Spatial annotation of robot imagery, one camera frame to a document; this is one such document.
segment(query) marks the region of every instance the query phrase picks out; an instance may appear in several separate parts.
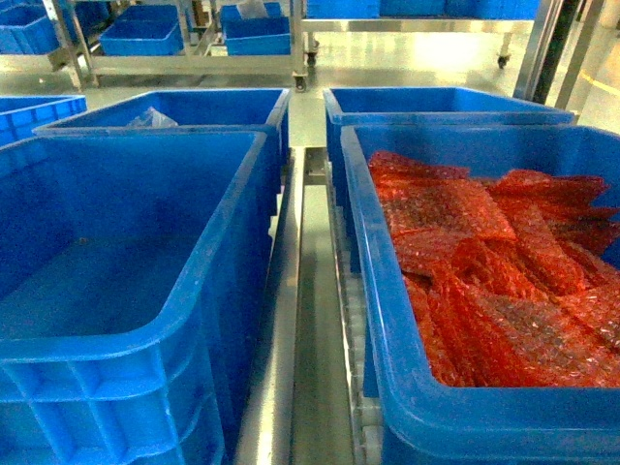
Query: metal post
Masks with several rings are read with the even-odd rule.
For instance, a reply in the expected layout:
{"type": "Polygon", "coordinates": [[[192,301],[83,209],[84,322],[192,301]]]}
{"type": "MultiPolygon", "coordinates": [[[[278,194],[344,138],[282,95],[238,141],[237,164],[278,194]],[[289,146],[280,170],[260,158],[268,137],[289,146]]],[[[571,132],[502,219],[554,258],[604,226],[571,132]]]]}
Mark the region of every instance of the metal post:
{"type": "Polygon", "coordinates": [[[523,64],[519,71],[514,97],[530,101],[535,99],[543,71],[546,73],[550,71],[545,69],[545,66],[548,65],[546,58],[550,53],[551,43],[554,40],[563,7],[572,3],[576,2],[574,0],[541,1],[523,64]]]}
{"type": "Polygon", "coordinates": [[[305,150],[293,149],[273,245],[261,337],[234,463],[291,461],[295,337],[301,261],[305,150]]]}
{"type": "Polygon", "coordinates": [[[558,109],[573,111],[577,118],[585,107],[599,69],[615,44],[614,26],[620,12],[613,11],[617,8],[614,3],[609,0],[592,1],[555,104],[558,109]]]}
{"type": "Polygon", "coordinates": [[[60,46],[67,51],[69,55],[69,74],[73,85],[80,91],[84,88],[84,77],[81,73],[81,69],[78,63],[78,55],[74,48],[74,43],[71,40],[65,18],[62,15],[62,9],[58,5],[57,0],[43,0],[43,4],[46,7],[47,17],[54,26],[56,37],[60,46]]]}
{"type": "Polygon", "coordinates": [[[297,90],[305,90],[308,72],[304,60],[304,40],[301,19],[303,0],[291,0],[291,54],[293,56],[293,76],[297,90]]]}
{"type": "Polygon", "coordinates": [[[84,31],[81,28],[81,24],[79,23],[78,16],[76,15],[76,4],[75,0],[70,0],[67,2],[69,7],[69,15],[70,21],[73,23],[74,28],[76,29],[77,39],[79,40],[80,49],[84,55],[84,60],[86,61],[86,68],[88,69],[88,73],[92,76],[93,84],[99,87],[99,78],[95,74],[95,69],[93,67],[93,59],[90,55],[90,46],[88,44],[88,39],[84,36],[84,31]]]}
{"type": "Polygon", "coordinates": [[[176,0],[174,2],[176,5],[176,12],[178,14],[178,21],[181,27],[181,36],[183,37],[183,49],[185,50],[185,56],[190,56],[192,54],[192,44],[190,39],[190,31],[187,27],[187,15],[185,13],[185,7],[183,5],[183,0],[176,0]]]}

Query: metal rail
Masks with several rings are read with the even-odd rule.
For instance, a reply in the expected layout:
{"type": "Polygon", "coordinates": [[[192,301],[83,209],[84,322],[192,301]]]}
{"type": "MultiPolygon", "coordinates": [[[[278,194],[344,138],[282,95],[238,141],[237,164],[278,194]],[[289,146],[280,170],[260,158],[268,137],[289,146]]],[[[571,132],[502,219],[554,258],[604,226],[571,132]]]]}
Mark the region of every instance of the metal rail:
{"type": "Polygon", "coordinates": [[[291,460],[304,161],[305,150],[294,148],[269,265],[237,465],[283,465],[291,460]]]}
{"type": "Polygon", "coordinates": [[[304,19],[304,32],[488,32],[529,34],[532,21],[482,19],[304,19]]]}

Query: empty blue crate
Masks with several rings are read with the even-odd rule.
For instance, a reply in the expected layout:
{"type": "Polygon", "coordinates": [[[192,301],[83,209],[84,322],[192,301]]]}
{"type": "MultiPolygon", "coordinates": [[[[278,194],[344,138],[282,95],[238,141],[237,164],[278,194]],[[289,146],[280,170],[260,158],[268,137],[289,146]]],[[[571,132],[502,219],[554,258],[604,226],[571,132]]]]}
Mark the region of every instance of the empty blue crate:
{"type": "Polygon", "coordinates": [[[375,19],[379,0],[308,0],[306,16],[311,19],[375,19]]]}
{"type": "Polygon", "coordinates": [[[446,0],[381,0],[381,16],[441,16],[446,0]]]}
{"type": "MultiPolygon", "coordinates": [[[[269,17],[282,17],[282,7],[277,2],[268,2],[264,4],[269,17]]],[[[226,40],[228,25],[231,22],[242,21],[241,13],[236,5],[224,5],[220,10],[220,23],[222,24],[222,32],[226,40]]]]}
{"type": "Polygon", "coordinates": [[[176,19],[116,21],[99,40],[108,56],[168,56],[183,49],[176,19]]]}
{"type": "Polygon", "coordinates": [[[37,129],[38,135],[116,134],[135,132],[195,131],[262,131],[267,143],[281,156],[288,156],[288,89],[210,89],[164,90],[148,92],[105,108],[89,111],[37,129]],[[156,109],[178,124],[177,128],[128,128],[133,120],[149,109],[156,109]]]}
{"type": "Polygon", "coordinates": [[[174,5],[133,5],[117,21],[169,21],[178,18],[174,5]]]}
{"type": "Polygon", "coordinates": [[[0,96],[0,146],[30,138],[38,126],[86,111],[81,95],[0,96]]]}
{"type": "MultiPolygon", "coordinates": [[[[618,463],[620,389],[462,388],[435,380],[367,163],[388,150],[484,178],[513,169],[603,176],[612,187],[597,205],[615,207],[620,137],[569,125],[359,126],[343,129],[342,146],[351,196],[345,217],[355,225],[368,308],[366,356],[384,416],[382,464],[618,463]]],[[[620,266],[620,243],[604,259],[620,266]]]]}
{"type": "Polygon", "coordinates": [[[271,247],[265,139],[0,150],[0,462],[233,457],[271,247]]]}
{"type": "Polygon", "coordinates": [[[363,124],[558,124],[573,114],[460,87],[332,88],[324,91],[327,152],[338,204],[346,198],[343,126],[363,124]]]}
{"type": "Polygon", "coordinates": [[[58,47],[45,8],[18,5],[0,12],[0,54],[43,55],[58,47]]]}
{"type": "Polygon", "coordinates": [[[230,56],[290,55],[290,21],[284,16],[231,21],[226,24],[226,49],[230,56]]]}

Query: metal shelf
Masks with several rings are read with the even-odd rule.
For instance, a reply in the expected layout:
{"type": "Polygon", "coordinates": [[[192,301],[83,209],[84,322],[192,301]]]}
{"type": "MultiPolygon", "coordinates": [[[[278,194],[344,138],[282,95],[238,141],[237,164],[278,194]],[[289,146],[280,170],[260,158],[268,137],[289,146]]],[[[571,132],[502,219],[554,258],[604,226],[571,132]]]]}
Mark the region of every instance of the metal shelf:
{"type": "Polygon", "coordinates": [[[529,34],[534,21],[480,19],[304,19],[304,32],[487,32],[529,34]]]}
{"type": "MultiPolygon", "coordinates": [[[[108,0],[72,0],[71,5],[81,1],[108,0]]],[[[295,80],[302,79],[305,88],[307,76],[303,62],[303,41],[298,40],[295,31],[300,31],[301,0],[291,0],[291,55],[260,55],[260,56],[210,56],[211,48],[218,45],[219,24],[215,14],[215,2],[211,1],[210,21],[201,29],[198,46],[192,46],[190,29],[187,21],[187,1],[146,0],[143,4],[161,5],[163,3],[176,6],[181,34],[184,43],[183,54],[177,56],[104,56],[98,46],[90,46],[83,40],[79,21],[71,8],[72,21],[76,25],[78,35],[82,37],[82,48],[88,72],[95,85],[99,85],[100,76],[204,76],[204,75],[280,75],[289,74],[295,80]]]]}
{"type": "Polygon", "coordinates": [[[5,73],[49,73],[69,63],[71,57],[64,48],[45,55],[0,55],[0,70],[5,73]]]}

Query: crate rim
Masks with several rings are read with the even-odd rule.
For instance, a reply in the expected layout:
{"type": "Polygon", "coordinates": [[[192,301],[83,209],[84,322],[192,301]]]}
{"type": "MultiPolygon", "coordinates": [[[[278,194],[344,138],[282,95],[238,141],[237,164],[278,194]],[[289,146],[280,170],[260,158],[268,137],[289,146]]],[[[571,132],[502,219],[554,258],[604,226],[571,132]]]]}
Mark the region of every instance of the crate rim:
{"type": "Polygon", "coordinates": [[[19,99],[58,99],[53,102],[47,102],[44,104],[31,105],[30,107],[23,107],[18,109],[9,109],[7,111],[0,111],[0,116],[5,116],[14,113],[20,113],[22,111],[31,111],[33,109],[40,109],[43,107],[49,107],[56,104],[64,104],[66,102],[73,102],[78,100],[86,101],[86,96],[84,95],[7,95],[0,96],[0,100],[19,100],[19,99]]]}
{"type": "MultiPolygon", "coordinates": [[[[375,115],[381,115],[381,114],[389,114],[389,115],[408,115],[408,114],[415,114],[415,115],[419,115],[421,117],[424,116],[437,116],[437,115],[441,115],[442,113],[449,113],[449,114],[475,114],[475,115],[487,115],[489,118],[493,118],[495,116],[501,115],[501,114],[506,114],[506,113],[518,113],[520,115],[524,115],[524,116],[534,116],[534,115],[541,115],[541,111],[523,111],[523,110],[516,110],[516,111],[458,111],[458,112],[454,112],[454,111],[364,111],[364,112],[346,112],[344,110],[342,110],[342,108],[340,107],[340,104],[338,103],[338,99],[336,99],[336,96],[334,95],[333,91],[340,91],[340,90],[358,90],[358,91],[373,91],[373,90],[401,90],[401,91],[407,91],[407,90],[449,90],[449,91],[466,91],[466,92],[471,92],[474,94],[479,94],[479,95],[484,95],[484,96],[491,96],[493,98],[497,98],[500,100],[503,100],[505,102],[511,102],[513,101],[513,98],[511,97],[506,97],[503,95],[495,95],[495,94],[490,94],[488,92],[483,92],[477,89],[471,89],[469,87],[461,87],[461,86],[448,86],[448,87],[433,87],[433,86],[420,86],[420,87],[416,87],[416,86],[408,86],[408,87],[398,87],[398,86],[373,86],[373,87],[329,87],[327,89],[323,90],[323,96],[325,99],[325,107],[327,109],[327,114],[329,115],[329,120],[332,123],[339,123],[339,124],[355,124],[355,125],[359,125],[359,119],[363,116],[363,115],[368,115],[368,116],[375,116],[375,115]]],[[[537,104],[534,102],[528,102],[528,101],[521,101],[519,100],[519,102],[522,102],[524,104],[528,104],[531,105],[535,108],[539,108],[539,109],[546,109],[548,112],[552,112],[556,115],[564,115],[566,117],[566,121],[564,121],[563,123],[571,123],[574,120],[574,115],[569,112],[569,111],[563,111],[560,110],[558,108],[552,108],[552,107],[547,107],[546,105],[542,105],[542,104],[537,104]]]]}
{"type": "Polygon", "coordinates": [[[164,134],[166,131],[176,131],[176,132],[193,132],[200,131],[204,128],[212,128],[222,129],[222,131],[230,130],[233,127],[238,127],[240,129],[241,126],[249,131],[255,131],[259,129],[264,129],[265,126],[276,126],[279,119],[281,119],[284,113],[287,111],[289,101],[292,97],[291,89],[278,88],[278,87],[266,87],[266,88],[218,88],[218,89],[163,89],[163,90],[153,90],[148,92],[143,92],[141,94],[130,97],[129,99],[121,100],[119,102],[115,102],[114,104],[95,108],[84,113],[80,113],[69,118],[64,118],[60,121],[54,121],[53,123],[46,124],[44,126],[40,126],[35,128],[34,133],[37,136],[42,137],[50,137],[52,135],[57,136],[65,136],[65,135],[75,135],[81,136],[85,134],[94,135],[94,134],[110,134],[116,133],[119,131],[126,132],[141,132],[141,133],[154,133],[154,134],[164,134]],[[77,119],[87,117],[91,114],[100,114],[104,111],[108,111],[109,109],[119,105],[119,104],[129,104],[135,100],[150,96],[150,95],[159,95],[159,94],[178,94],[178,93],[211,93],[211,92],[234,92],[242,95],[243,92],[262,92],[262,91],[280,91],[280,96],[276,100],[271,112],[269,113],[269,117],[267,118],[265,123],[256,124],[256,125],[183,125],[177,126],[174,128],[130,128],[127,126],[91,126],[91,127],[71,127],[66,126],[71,124],[73,121],[77,119]]]}
{"type": "MultiPolygon", "coordinates": [[[[227,136],[226,132],[197,134],[218,138],[227,136]]],[[[265,150],[267,138],[265,133],[237,131],[229,134],[247,135],[252,138],[239,168],[202,229],[187,262],[175,280],[160,312],[153,320],[129,332],[117,334],[0,340],[0,363],[88,361],[116,358],[140,352],[173,335],[190,316],[193,304],[188,300],[188,297],[192,298],[192,301],[199,298],[194,289],[199,289],[202,285],[203,271],[213,266],[211,263],[213,252],[224,240],[226,226],[233,220],[231,211],[239,202],[252,170],[259,156],[265,150]],[[194,253],[196,250],[202,250],[201,257],[196,256],[194,253]]],[[[133,133],[127,134],[128,137],[135,135],[133,133]]],[[[164,136],[164,134],[158,133],[149,136],[158,137],[164,136]]],[[[2,147],[0,156],[6,155],[8,150],[14,150],[22,145],[36,144],[46,139],[62,140],[63,138],[34,137],[19,140],[2,147]]]]}
{"type": "MultiPolygon", "coordinates": [[[[501,413],[489,413],[486,411],[484,413],[485,417],[479,418],[479,423],[475,427],[454,427],[454,415],[460,415],[461,418],[465,419],[470,417],[472,407],[476,408],[477,402],[481,400],[481,394],[492,396],[492,400],[497,404],[498,402],[501,403],[501,399],[499,399],[501,391],[508,392],[511,397],[511,404],[527,408],[529,400],[533,399],[536,394],[544,392],[547,395],[551,394],[551,402],[547,405],[549,409],[553,407],[562,409],[572,406],[574,399],[578,396],[592,398],[594,395],[604,394],[613,396],[614,400],[617,399],[620,402],[620,388],[448,387],[439,383],[432,376],[421,339],[419,338],[411,302],[402,280],[397,280],[398,282],[395,285],[390,283],[389,287],[382,284],[380,291],[378,288],[378,281],[380,281],[381,277],[393,276],[394,270],[400,273],[400,267],[391,244],[383,210],[381,209],[370,171],[367,168],[363,151],[357,138],[357,129],[371,130],[373,127],[385,129],[386,125],[345,127],[342,130],[341,142],[360,253],[361,273],[364,279],[364,293],[368,306],[367,318],[370,324],[370,336],[374,348],[373,356],[377,371],[377,384],[386,426],[389,427],[399,440],[406,443],[409,447],[446,459],[574,459],[574,450],[570,450],[570,447],[565,447],[564,449],[559,447],[559,449],[555,449],[554,453],[547,454],[545,454],[546,448],[544,447],[539,447],[534,452],[527,451],[537,441],[542,443],[543,446],[548,446],[549,439],[546,439],[545,442],[544,434],[550,431],[557,433],[552,440],[553,443],[562,440],[570,443],[570,440],[574,438],[572,433],[575,432],[587,432],[592,435],[599,433],[599,436],[596,438],[588,437],[591,443],[596,443],[597,440],[604,440],[605,438],[615,438],[615,452],[595,453],[589,449],[581,454],[579,458],[584,460],[618,459],[620,457],[620,443],[617,441],[617,438],[620,434],[620,422],[614,424],[614,427],[609,429],[580,427],[576,424],[573,416],[573,424],[542,427],[524,424],[523,422],[515,424],[514,421],[504,418],[501,413]],[[365,186],[372,186],[372,189],[365,189],[365,192],[359,189],[358,176],[365,186]],[[368,281],[370,282],[371,289],[368,289],[368,281]],[[400,309],[400,315],[396,318],[391,316],[389,312],[382,310],[382,308],[388,307],[390,304],[400,309]],[[396,363],[392,360],[392,355],[403,354],[404,352],[413,355],[417,366],[411,366],[413,363],[409,363],[405,367],[402,365],[396,366],[396,363]],[[410,399],[420,399],[421,396],[435,400],[438,399],[438,396],[441,396],[445,404],[441,407],[442,412],[440,412],[440,415],[436,415],[436,412],[431,413],[423,407],[417,411],[412,409],[410,399]],[[412,422],[416,424],[417,428],[415,430],[412,430],[414,429],[410,424],[412,422]],[[527,431],[526,440],[522,438],[524,431],[527,431]],[[539,436],[534,437],[532,433],[537,433],[539,436]],[[429,435],[442,435],[444,437],[445,440],[441,443],[441,449],[435,448],[437,444],[432,439],[427,440],[429,435]],[[481,438],[487,438],[487,442],[494,441],[491,447],[493,451],[477,454],[476,448],[473,446],[481,438]],[[525,442],[527,444],[519,444],[519,438],[521,439],[520,443],[525,442]],[[519,450],[514,455],[507,456],[506,452],[502,450],[502,443],[512,446],[518,444],[519,450]]],[[[532,129],[567,131],[574,133],[576,136],[579,135],[581,138],[586,134],[594,133],[607,138],[613,138],[620,144],[620,136],[617,134],[568,124],[531,126],[435,125],[435,127],[450,128],[457,132],[527,132],[532,129]]],[[[407,125],[390,125],[388,128],[395,131],[419,130],[419,128],[416,129],[407,125]]]]}

